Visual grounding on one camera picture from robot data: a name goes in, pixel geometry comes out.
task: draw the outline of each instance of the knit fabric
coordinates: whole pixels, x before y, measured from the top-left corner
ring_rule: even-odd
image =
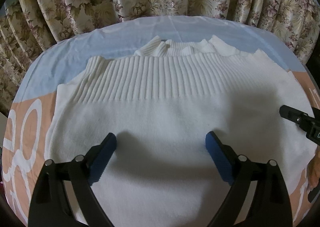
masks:
[[[206,226],[229,190],[205,149],[211,130],[252,161],[276,160],[289,193],[297,187],[316,145],[280,117],[283,104],[312,114],[293,75],[261,50],[155,37],[131,57],[92,57],[58,87],[45,158],[70,161],[112,132],[117,150],[92,190],[113,224]]]

